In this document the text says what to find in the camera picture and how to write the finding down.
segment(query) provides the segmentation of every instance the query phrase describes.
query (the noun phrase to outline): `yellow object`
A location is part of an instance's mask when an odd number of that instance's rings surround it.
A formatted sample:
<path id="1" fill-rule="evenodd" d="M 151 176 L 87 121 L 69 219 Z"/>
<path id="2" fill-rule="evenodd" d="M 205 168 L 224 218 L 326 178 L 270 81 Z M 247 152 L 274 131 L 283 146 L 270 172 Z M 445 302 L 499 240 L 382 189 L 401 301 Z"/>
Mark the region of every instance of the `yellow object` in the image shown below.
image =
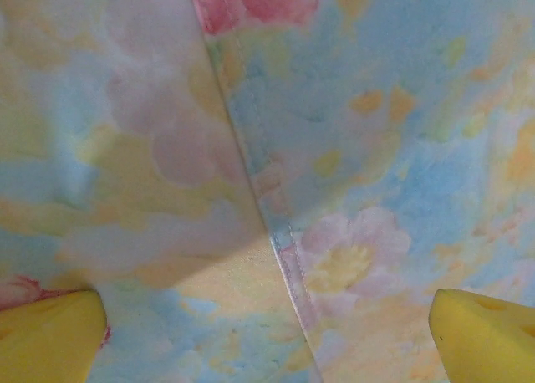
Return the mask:
<path id="1" fill-rule="evenodd" d="M 105 329 L 91 291 L 0 312 L 0 383 L 85 382 Z"/>
<path id="2" fill-rule="evenodd" d="M 439 290 L 429 324 L 451 383 L 535 382 L 535 309 Z"/>

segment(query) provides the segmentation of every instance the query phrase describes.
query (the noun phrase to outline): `fabric seam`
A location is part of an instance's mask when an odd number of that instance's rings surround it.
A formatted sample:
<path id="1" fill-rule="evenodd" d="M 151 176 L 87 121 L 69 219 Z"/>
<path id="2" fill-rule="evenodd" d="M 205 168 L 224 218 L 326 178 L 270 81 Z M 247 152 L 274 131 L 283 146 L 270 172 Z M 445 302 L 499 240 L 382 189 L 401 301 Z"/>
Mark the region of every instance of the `fabric seam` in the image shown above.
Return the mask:
<path id="1" fill-rule="evenodd" d="M 222 0 L 222 1 L 223 1 L 225 10 L 227 12 L 227 16 L 229 17 L 229 20 L 232 23 L 232 21 L 234 21 L 235 19 L 233 18 L 232 14 L 231 14 L 228 0 Z M 201 12 L 201 17 L 206 20 L 206 22 L 208 23 L 209 28 L 213 29 L 213 26 L 212 26 L 212 23 L 211 23 L 211 18 L 210 18 L 210 16 L 208 16 L 208 14 L 206 12 L 206 3 L 203 2 L 202 0 L 198 0 L 198 2 L 200 4 L 199 5 L 199 11 Z M 262 142 L 261 142 L 262 153 L 267 158 L 267 165 L 271 166 L 274 163 L 273 163 L 272 157 L 269 154 L 268 143 L 267 143 L 268 140 L 267 140 L 267 137 L 266 137 L 266 130 L 265 130 L 265 127 L 264 127 L 264 125 L 262 123 L 262 120 L 261 120 L 261 117 L 260 117 L 260 111 L 259 111 L 258 104 L 257 104 L 257 98 L 256 98 L 255 94 L 252 91 L 250 80 L 247 77 L 247 69 L 246 69 L 246 65 L 245 65 L 245 56 L 244 56 L 244 51 L 243 51 L 243 47 L 242 47 L 242 42 L 240 41 L 240 38 L 238 37 L 238 35 L 236 33 L 236 28 L 234 26 L 232 26 L 232 25 L 230 27 L 230 35 L 232 36 L 232 40 L 234 41 L 234 43 L 237 46 L 237 54 L 238 54 L 240 65 L 242 67 L 242 71 L 243 71 L 243 75 L 244 75 L 244 84 L 246 86 L 246 89 L 247 89 L 247 92 L 248 92 L 249 96 L 251 97 L 253 110 L 256 112 L 255 116 L 256 116 L 256 120 L 257 120 L 257 126 L 258 126 L 258 128 L 260 130 L 260 135 L 261 135 L 261 139 L 262 139 Z M 224 79 L 222 82 L 227 86 L 227 88 L 230 88 L 230 85 L 228 83 L 228 77 L 227 77 L 227 74 L 226 74 L 226 71 L 225 71 L 224 68 L 222 69 L 222 78 Z M 239 111 L 238 111 L 237 107 L 235 105 L 233 105 L 230 102 L 230 100 L 226 100 L 225 99 L 224 90 L 222 90 L 222 96 L 223 96 L 224 101 L 227 103 L 227 105 L 229 105 L 232 108 L 232 111 L 238 115 Z M 244 156 L 248 157 L 248 153 L 244 148 L 242 148 L 242 154 Z M 260 203 L 259 203 L 260 196 L 258 195 L 257 189 L 256 189 L 256 187 L 255 187 L 255 185 L 253 183 L 251 183 L 251 186 L 252 186 L 253 191 L 255 192 L 257 205 L 260 206 Z M 292 244 L 292 247 L 293 247 L 293 251 L 295 253 L 296 264 L 298 266 L 298 271 L 299 271 L 299 274 L 300 274 L 300 277 L 301 277 L 301 284 L 303 285 L 303 291 L 305 292 L 306 300 L 309 303 L 310 308 L 314 313 L 314 316 L 317 318 L 317 315 L 318 315 L 317 310 L 315 308 L 313 300 L 312 300 L 312 298 L 310 296 L 310 292 L 308 291 L 307 285 L 305 283 L 304 271 L 303 271 L 303 267 L 302 267 L 302 264 L 301 264 L 299 251 L 298 251 L 298 243 L 297 243 L 297 241 L 295 239 L 295 236 L 294 236 L 294 233 L 293 233 L 293 228 L 292 228 L 292 225 L 291 225 L 291 222 L 290 222 L 290 216 L 289 216 L 289 210 L 288 210 L 288 202 L 286 200 L 286 197 L 283 194 L 282 185 L 279 184 L 278 188 L 276 188 L 276 189 L 278 191 L 278 195 L 280 195 L 280 197 L 282 199 L 282 204 L 283 204 L 283 209 L 284 209 L 284 216 L 287 219 L 287 223 L 286 224 L 287 224 L 287 229 L 288 229 L 288 235 L 290 237 L 291 244 Z M 280 242 L 278 240 L 276 232 L 274 232 L 271 235 L 272 235 L 272 239 L 273 239 L 273 243 L 274 243 L 274 247 L 275 247 L 275 250 L 274 250 L 275 258 L 277 259 L 279 267 L 283 271 L 283 278 L 284 278 L 284 280 L 286 282 L 286 285 L 288 287 L 288 291 L 289 291 L 289 294 L 290 294 L 290 299 L 292 300 L 293 307 L 294 307 L 294 309 L 296 311 L 296 315 L 298 317 L 299 323 L 301 324 L 301 328 L 303 330 L 305 338 L 307 339 L 308 347 L 310 348 L 311 353 L 313 355 L 313 361 L 314 361 L 314 364 L 316 366 L 316 369 L 320 370 L 319 367 L 318 367 L 318 362 L 315 359 L 315 354 L 314 354 L 314 351 L 313 351 L 313 347 L 310 344 L 311 342 L 310 342 L 310 337 L 308 335 L 308 323 L 307 323 L 307 320 L 303 317 L 303 314 L 300 312 L 300 309 L 299 309 L 300 306 L 298 305 L 298 302 L 299 302 L 298 301 L 298 296 L 296 295 L 294 284 L 290 279 L 290 272 L 289 272 L 290 267 L 288 266 L 288 262 L 286 260 L 284 260 L 283 256 L 281 256 L 281 254 L 280 254 L 280 252 L 282 251 L 282 248 L 281 248 L 281 244 L 280 244 Z"/>

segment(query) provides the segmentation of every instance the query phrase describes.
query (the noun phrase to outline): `pastel flower pattern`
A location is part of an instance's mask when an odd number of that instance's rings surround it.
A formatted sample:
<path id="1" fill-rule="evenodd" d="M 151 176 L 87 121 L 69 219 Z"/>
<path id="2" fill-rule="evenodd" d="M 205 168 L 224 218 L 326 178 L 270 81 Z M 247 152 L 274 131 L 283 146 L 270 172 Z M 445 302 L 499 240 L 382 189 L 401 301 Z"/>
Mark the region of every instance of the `pastel flower pattern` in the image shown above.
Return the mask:
<path id="1" fill-rule="evenodd" d="M 319 0 L 198 0 L 206 9 L 203 27 L 209 34 L 232 28 L 271 25 L 304 25 L 314 15 Z"/>
<path id="2" fill-rule="evenodd" d="M 317 378 L 191 0 L 0 0 L 0 138 L 0 310 L 96 289 L 88 383 Z"/>
<path id="3" fill-rule="evenodd" d="M 380 207 L 322 218 L 301 238 L 305 283 L 313 301 L 336 315 L 358 299 L 381 298 L 404 288 L 397 268 L 410 247 L 395 215 Z"/>

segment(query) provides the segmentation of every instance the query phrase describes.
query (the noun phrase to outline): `pink flower print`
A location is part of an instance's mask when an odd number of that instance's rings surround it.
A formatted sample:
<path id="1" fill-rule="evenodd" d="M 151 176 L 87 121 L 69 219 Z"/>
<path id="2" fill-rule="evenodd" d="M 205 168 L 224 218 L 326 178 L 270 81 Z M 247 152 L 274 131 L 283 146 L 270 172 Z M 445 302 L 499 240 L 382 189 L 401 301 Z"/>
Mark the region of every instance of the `pink flower print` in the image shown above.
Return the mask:
<path id="1" fill-rule="evenodd" d="M 403 287 L 396 268 L 409 247 L 410 237 L 389 210 L 371 207 L 353 220 L 329 215 L 301 239 L 305 283 L 323 313 L 343 314 L 359 298 L 395 294 Z"/>
<path id="2" fill-rule="evenodd" d="M 232 127 L 196 109 L 187 87 L 161 69 L 118 69 L 108 86 L 112 116 L 124 131 L 151 136 L 161 174 L 195 185 L 214 176 L 247 179 Z"/>
<path id="3" fill-rule="evenodd" d="M 71 291 L 42 289 L 37 280 L 25 276 L 14 276 L 0 282 L 0 310 L 69 292 Z"/>
<path id="4" fill-rule="evenodd" d="M 226 32 L 243 24 L 290 23 L 304 25 L 314 15 L 319 0 L 197 0 L 202 6 L 204 30 Z"/>
<path id="5" fill-rule="evenodd" d="M 101 349 L 102 349 L 102 347 L 104 347 L 105 345 L 107 345 L 110 342 L 111 335 L 112 335 L 111 326 L 109 324 L 107 324 L 106 325 L 106 330 L 104 332 L 104 338 L 102 339 L 102 342 L 100 343 L 100 346 L 99 346 Z"/>

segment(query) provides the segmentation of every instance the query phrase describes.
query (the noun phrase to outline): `stitching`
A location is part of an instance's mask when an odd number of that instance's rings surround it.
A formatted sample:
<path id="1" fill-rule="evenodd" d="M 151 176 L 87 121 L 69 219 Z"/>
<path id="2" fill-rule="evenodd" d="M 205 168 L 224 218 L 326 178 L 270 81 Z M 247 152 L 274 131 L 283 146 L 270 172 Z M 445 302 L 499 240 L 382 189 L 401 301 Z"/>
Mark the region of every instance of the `stitching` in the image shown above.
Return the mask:
<path id="1" fill-rule="evenodd" d="M 223 3 L 225 5 L 225 9 L 227 11 L 227 16 L 228 16 L 229 20 L 232 23 L 232 21 L 234 19 L 233 19 L 233 16 L 232 16 L 231 12 L 230 12 L 230 6 L 228 4 L 228 1 L 227 0 L 223 0 Z M 270 156 L 269 151 L 267 149 L 268 148 L 268 143 L 267 143 L 268 139 L 266 137 L 266 130 L 265 130 L 265 127 L 264 127 L 264 125 L 262 123 L 262 120 L 261 120 L 261 117 L 260 117 L 260 109 L 258 108 L 257 98 L 256 98 L 256 96 L 254 95 L 254 93 L 252 91 L 251 83 L 249 81 L 249 78 L 247 77 L 247 70 L 246 70 L 246 67 L 245 67 L 245 56 L 243 54 L 244 52 L 243 52 L 242 42 L 240 41 L 240 38 L 239 38 L 238 34 L 236 33 L 236 29 L 233 26 L 231 26 L 231 34 L 232 34 L 232 37 L 233 37 L 233 39 L 234 39 L 234 41 L 236 43 L 236 46 L 237 46 L 237 52 L 238 52 L 238 56 L 240 58 L 240 63 L 242 65 L 242 71 L 243 71 L 243 75 L 244 75 L 244 82 L 246 84 L 247 92 L 251 96 L 252 107 L 253 107 L 253 109 L 254 109 L 254 111 L 256 113 L 257 124 L 258 124 L 258 127 L 259 127 L 260 132 L 261 132 L 262 153 L 267 158 L 267 164 L 269 166 L 271 166 L 271 165 L 273 165 L 273 159 Z M 316 310 L 314 308 L 314 305 L 313 305 L 312 298 L 310 296 L 310 292 L 308 291 L 308 288 L 307 288 L 307 286 L 306 286 L 306 284 L 304 282 L 305 280 L 304 280 L 303 267 L 302 267 L 301 261 L 299 259 L 298 245 L 297 245 L 297 242 L 295 240 L 295 236 L 293 234 L 293 229 L 292 229 L 292 226 L 291 226 L 291 223 L 290 223 L 290 215 L 289 215 L 289 209 L 288 209 L 287 200 L 286 200 L 286 197 L 283 194 L 282 186 L 279 185 L 277 189 L 278 189 L 278 194 L 281 196 L 281 199 L 282 199 L 282 204 L 283 204 L 283 208 L 284 208 L 284 216 L 288 220 L 288 225 L 287 225 L 288 235 L 290 236 L 290 240 L 292 242 L 292 246 L 295 248 L 295 258 L 296 258 L 298 269 L 299 269 L 299 273 L 301 275 L 301 279 L 302 279 L 302 282 L 303 282 L 303 289 L 304 289 L 307 301 L 310 303 L 310 306 L 311 306 L 312 310 L 314 312 L 316 312 Z M 276 243 L 278 252 L 280 252 L 280 250 L 282 248 L 281 248 L 280 242 L 278 241 L 278 238 L 276 236 L 276 232 L 275 232 L 275 234 L 273 234 L 273 241 Z M 287 266 L 287 264 L 286 264 L 286 262 L 284 260 L 283 260 L 283 263 L 285 264 L 286 269 L 288 270 L 288 266 Z M 288 282 L 289 282 L 288 286 L 290 286 L 290 291 L 292 292 L 292 296 L 294 298 L 297 298 L 297 295 L 295 295 L 295 291 L 294 291 L 294 289 L 292 287 L 291 282 L 289 280 L 288 280 Z"/>
<path id="2" fill-rule="evenodd" d="M 213 30 L 213 24 L 211 22 L 211 18 L 208 16 L 208 14 L 205 11 L 206 10 L 206 3 L 202 2 L 200 4 L 201 4 L 200 5 L 200 10 L 202 12 L 202 17 L 208 23 L 209 28 Z M 232 21 L 234 21 L 235 19 L 231 14 L 228 0 L 223 0 L 223 4 L 225 6 L 225 10 L 227 12 L 228 19 L 232 23 Z M 274 163 L 273 163 L 273 159 L 270 156 L 269 151 L 268 151 L 268 143 L 267 143 L 268 139 L 266 137 L 265 127 L 264 127 L 264 125 L 262 123 L 262 120 L 261 120 L 261 117 L 260 117 L 260 111 L 259 111 L 258 104 L 257 104 L 257 98 L 255 97 L 255 95 L 254 95 L 254 93 L 252 91 L 250 80 L 247 77 L 247 70 L 246 70 L 246 66 L 245 66 L 245 56 L 244 56 L 244 51 L 243 51 L 243 47 L 242 47 L 242 42 L 240 41 L 240 38 L 238 37 L 238 35 L 236 33 L 236 29 L 232 25 L 231 25 L 231 35 L 232 35 L 232 39 L 234 40 L 234 42 L 235 42 L 235 44 L 237 46 L 237 53 L 238 53 L 238 56 L 239 56 L 239 59 L 240 59 L 240 63 L 241 63 L 241 66 L 242 66 L 242 71 L 243 71 L 243 74 L 244 74 L 244 83 L 246 85 L 247 92 L 249 93 L 249 95 L 251 97 L 252 107 L 253 107 L 254 111 L 256 112 L 257 126 L 258 126 L 258 128 L 260 130 L 261 139 L 262 139 L 262 142 L 261 142 L 262 153 L 267 158 L 267 164 L 269 166 L 271 166 Z M 225 80 L 224 81 L 225 85 L 227 86 L 227 88 L 229 88 L 230 84 L 228 83 L 228 77 L 226 75 L 226 71 L 225 71 L 224 68 L 222 69 L 222 77 Z M 232 107 L 232 111 L 234 113 L 236 113 L 236 114 L 239 113 L 239 111 L 237 110 L 237 107 L 231 103 L 231 100 L 228 100 L 227 103 Z M 291 222 L 290 222 L 288 202 L 286 200 L 286 197 L 283 195 L 282 185 L 279 184 L 277 190 L 278 190 L 278 194 L 281 196 L 281 199 L 282 199 L 282 204 L 283 204 L 283 208 L 284 208 L 284 216 L 288 220 L 288 224 L 287 224 L 288 235 L 290 237 L 292 246 L 293 246 L 294 251 L 295 251 L 296 263 L 297 263 L 298 270 L 299 270 L 299 273 L 300 273 L 300 276 L 301 276 L 301 281 L 302 281 L 302 285 L 303 285 L 303 290 L 305 292 L 306 300 L 308 301 L 308 303 L 310 305 L 310 308 L 313 311 L 313 313 L 317 315 L 318 314 L 317 310 L 316 310 L 316 308 L 314 306 L 313 300 L 312 300 L 312 298 L 310 296 L 310 292 L 308 291 L 307 285 L 305 283 L 303 266 L 301 264 L 301 260 L 300 260 L 300 257 L 299 257 L 298 244 L 296 242 L 296 239 L 295 239 L 295 236 L 294 236 L 294 233 L 293 233 L 293 229 L 292 229 L 292 225 L 291 225 Z M 276 259 L 279 262 L 279 264 L 282 266 L 282 268 L 285 271 L 285 273 L 288 275 L 288 278 L 285 278 L 285 280 L 287 281 L 288 289 L 290 291 L 290 295 L 292 297 L 292 301 L 294 303 L 294 307 L 296 309 L 300 308 L 300 306 L 298 306 L 298 296 L 296 295 L 293 283 L 289 278 L 289 276 L 290 276 L 290 272 L 289 272 L 290 268 L 288 267 L 288 262 L 286 260 L 284 260 L 283 257 L 280 254 L 282 248 L 281 248 L 281 244 L 280 244 L 280 242 L 278 240 L 278 237 L 277 237 L 276 233 L 274 233 L 272 235 L 272 240 L 273 240 L 273 243 L 275 244 L 275 248 L 277 249 L 277 252 L 278 252 L 278 253 L 276 253 Z M 307 334 L 306 332 L 307 332 L 308 324 L 305 323 L 306 320 L 303 319 L 303 315 L 299 311 L 297 312 L 297 316 L 298 316 L 299 321 L 301 322 L 301 325 L 303 326 L 305 334 Z"/>

